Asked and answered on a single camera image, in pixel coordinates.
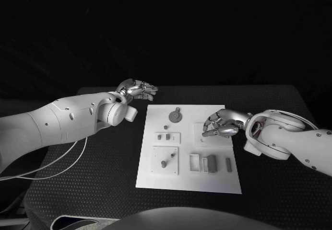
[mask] mesh surface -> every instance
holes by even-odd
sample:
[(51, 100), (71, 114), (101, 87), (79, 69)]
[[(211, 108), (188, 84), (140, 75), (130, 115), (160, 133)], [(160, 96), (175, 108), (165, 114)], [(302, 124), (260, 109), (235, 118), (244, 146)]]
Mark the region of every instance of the mesh surface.
[[(243, 150), (245, 134), (232, 137), (243, 195), (136, 188), (147, 104), (224, 104), (253, 114), (266, 109), (289, 111), (309, 120), (299, 92), (289, 85), (159, 87), (153, 102), (134, 100), (134, 122), (103, 129), (88, 138), (85, 153), (59, 176), (35, 181), (26, 195), (33, 229), (49, 229), (61, 215), (124, 218), (159, 207), (201, 207), (235, 213), (283, 229), (332, 229), (332, 178), (290, 156), (279, 161)], [(116, 88), (82, 88), (78, 94)], [(49, 148), (43, 164), (52, 162), (72, 144)], [(75, 161), (84, 140), (72, 153), (36, 177), (62, 171)]]

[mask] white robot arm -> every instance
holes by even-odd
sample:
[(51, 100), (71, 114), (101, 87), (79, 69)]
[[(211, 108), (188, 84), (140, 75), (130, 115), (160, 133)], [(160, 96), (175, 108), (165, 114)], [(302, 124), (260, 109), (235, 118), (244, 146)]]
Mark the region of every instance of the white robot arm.
[[(313, 130), (305, 131), (305, 123)], [(212, 123), (215, 129), (208, 131)], [(257, 115), (221, 109), (205, 121), (202, 136), (230, 137), (245, 130), (244, 150), (261, 153), (277, 160), (289, 159), (290, 154), (305, 166), (332, 176), (332, 131), (318, 129), (300, 116), (284, 111), (266, 110)]]
[(133, 79), (116, 92), (61, 98), (38, 110), (0, 118), (0, 173), (10, 163), (33, 150), (75, 142), (101, 129), (133, 121), (137, 110), (133, 98), (153, 100), (157, 87)]

